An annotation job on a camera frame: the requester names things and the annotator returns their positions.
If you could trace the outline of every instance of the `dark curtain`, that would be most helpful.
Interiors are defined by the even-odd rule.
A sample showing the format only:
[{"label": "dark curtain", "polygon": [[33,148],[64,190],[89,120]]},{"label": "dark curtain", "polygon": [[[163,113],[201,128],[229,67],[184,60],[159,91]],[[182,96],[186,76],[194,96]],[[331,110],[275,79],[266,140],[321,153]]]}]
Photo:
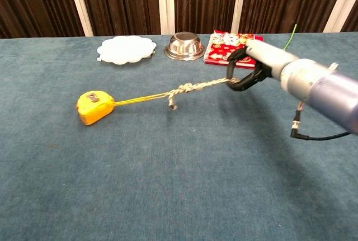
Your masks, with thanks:
[{"label": "dark curtain", "polygon": [[74,0],[0,0],[0,37],[84,36]]},{"label": "dark curtain", "polygon": [[336,0],[244,0],[240,32],[322,32]]},{"label": "dark curtain", "polygon": [[341,31],[358,31],[358,0],[354,3]]},{"label": "dark curtain", "polygon": [[95,36],[160,34],[158,0],[85,0]]},{"label": "dark curtain", "polygon": [[175,30],[210,34],[230,31],[235,0],[175,0]]}]

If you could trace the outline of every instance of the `metal bowl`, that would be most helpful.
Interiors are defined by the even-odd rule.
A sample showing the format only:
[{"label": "metal bowl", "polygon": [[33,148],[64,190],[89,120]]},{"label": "metal bowl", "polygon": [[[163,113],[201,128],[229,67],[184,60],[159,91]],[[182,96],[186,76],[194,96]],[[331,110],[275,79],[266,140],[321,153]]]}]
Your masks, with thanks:
[{"label": "metal bowl", "polygon": [[195,33],[184,31],[171,37],[164,53],[171,59],[194,60],[204,55],[205,48]]}]

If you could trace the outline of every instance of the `red notebook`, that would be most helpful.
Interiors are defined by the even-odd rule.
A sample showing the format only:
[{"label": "red notebook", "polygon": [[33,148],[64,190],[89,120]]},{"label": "red notebook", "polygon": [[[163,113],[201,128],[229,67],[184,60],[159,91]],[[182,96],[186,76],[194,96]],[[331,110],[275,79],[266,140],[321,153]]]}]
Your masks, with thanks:
[{"label": "red notebook", "polygon": [[[228,57],[237,49],[245,47],[246,40],[256,39],[263,41],[262,36],[254,34],[228,33],[224,31],[214,30],[210,35],[210,40],[204,55],[204,62],[214,65],[228,65]],[[236,62],[236,67],[244,69],[255,68],[255,60],[247,57]]]}]

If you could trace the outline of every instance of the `twisted rope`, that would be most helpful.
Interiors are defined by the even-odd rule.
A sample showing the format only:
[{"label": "twisted rope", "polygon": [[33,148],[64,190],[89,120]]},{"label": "twisted rope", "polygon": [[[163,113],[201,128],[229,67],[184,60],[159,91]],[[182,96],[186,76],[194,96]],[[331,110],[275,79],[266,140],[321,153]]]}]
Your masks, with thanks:
[{"label": "twisted rope", "polygon": [[168,96],[168,100],[169,100],[169,107],[172,110],[176,110],[177,105],[174,102],[174,97],[177,94],[189,93],[189,92],[192,92],[192,91],[199,91],[199,90],[202,90],[205,87],[214,86],[216,84],[221,84],[221,83],[226,83],[227,81],[230,81],[230,79],[221,78],[221,79],[213,80],[213,81],[210,81],[210,82],[204,82],[204,83],[196,83],[196,84],[186,83],[186,84],[182,84],[177,89],[173,89],[172,91],[169,91],[169,92],[166,93],[166,96]]}]

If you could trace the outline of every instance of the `white plate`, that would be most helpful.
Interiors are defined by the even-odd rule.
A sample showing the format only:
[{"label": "white plate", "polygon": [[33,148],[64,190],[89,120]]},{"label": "white plate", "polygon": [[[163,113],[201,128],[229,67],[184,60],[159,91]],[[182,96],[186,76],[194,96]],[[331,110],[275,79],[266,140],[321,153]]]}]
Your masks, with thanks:
[{"label": "white plate", "polygon": [[151,39],[140,36],[117,36],[105,40],[97,52],[100,57],[98,61],[112,62],[123,65],[127,62],[135,63],[142,58],[148,58],[157,46]]}]

